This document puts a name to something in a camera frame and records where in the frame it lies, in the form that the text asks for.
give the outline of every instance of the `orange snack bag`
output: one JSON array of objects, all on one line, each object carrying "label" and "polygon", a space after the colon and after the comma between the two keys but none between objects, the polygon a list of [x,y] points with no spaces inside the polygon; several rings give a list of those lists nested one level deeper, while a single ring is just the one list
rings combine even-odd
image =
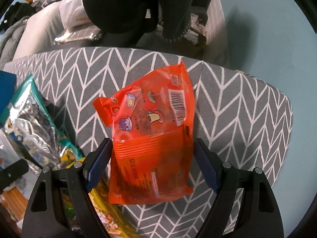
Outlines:
[{"label": "orange snack bag", "polygon": [[112,125],[110,204],[173,201],[193,192],[186,184],[195,98],[183,62],[157,69],[93,105],[105,125]]}]

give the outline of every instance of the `snack packaging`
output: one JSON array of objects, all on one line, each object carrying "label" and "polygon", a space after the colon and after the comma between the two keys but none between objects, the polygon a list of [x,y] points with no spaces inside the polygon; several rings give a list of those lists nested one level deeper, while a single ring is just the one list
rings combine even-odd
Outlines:
[{"label": "snack packaging", "polygon": [[81,158],[79,150],[60,132],[50,117],[33,75],[14,93],[0,116],[0,125],[25,151],[23,158],[40,168],[64,168]]},{"label": "snack packaging", "polygon": [[[67,219],[71,229],[80,234],[80,225],[76,221],[75,212],[69,196],[68,189],[61,189],[62,199],[65,207]],[[121,211],[115,205],[108,203],[109,189],[106,182],[102,178],[96,188],[89,193],[89,198],[100,218],[104,228],[107,230],[111,238],[140,238],[134,228],[124,218]]]},{"label": "snack packaging", "polygon": [[157,69],[93,105],[105,125],[112,125],[110,204],[159,203],[192,193],[187,179],[195,99],[183,62]]},{"label": "snack packaging", "polygon": [[9,212],[11,218],[18,222],[24,217],[28,201],[15,187],[0,195],[0,203]]},{"label": "snack packaging", "polygon": [[55,39],[53,44],[60,45],[79,40],[99,40],[102,37],[102,31],[93,23],[86,23],[68,29],[64,29]]}]

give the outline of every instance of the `light blue wall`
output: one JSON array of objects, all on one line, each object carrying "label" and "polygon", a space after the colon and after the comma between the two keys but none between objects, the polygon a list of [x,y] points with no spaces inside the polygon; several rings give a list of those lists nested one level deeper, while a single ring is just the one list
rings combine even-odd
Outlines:
[{"label": "light blue wall", "polygon": [[[15,4],[16,2],[24,2],[24,3],[27,3],[26,0],[14,0],[11,5]],[[0,32],[0,41],[1,41],[1,39],[2,39],[3,34],[4,34],[4,30]]]},{"label": "light blue wall", "polygon": [[317,192],[317,35],[293,0],[221,0],[230,66],[261,78],[291,100],[294,125],[273,191],[285,234]]}]

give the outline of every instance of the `gray jacket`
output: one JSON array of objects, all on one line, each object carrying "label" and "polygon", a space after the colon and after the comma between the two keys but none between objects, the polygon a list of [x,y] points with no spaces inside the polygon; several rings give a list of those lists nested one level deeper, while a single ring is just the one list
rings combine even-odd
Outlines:
[{"label": "gray jacket", "polygon": [[12,61],[16,47],[26,28],[29,16],[23,17],[4,33],[0,41],[0,70],[3,71],[4,65]]}]

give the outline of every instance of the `white plastic bag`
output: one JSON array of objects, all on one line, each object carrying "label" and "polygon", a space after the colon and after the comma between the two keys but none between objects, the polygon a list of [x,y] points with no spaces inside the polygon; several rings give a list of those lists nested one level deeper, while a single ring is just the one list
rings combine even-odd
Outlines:
[{"label": "white plastic bag", "polygon": [[60,14],[65,29],[91,22],[85,12],[82,0],[62,0]]}]

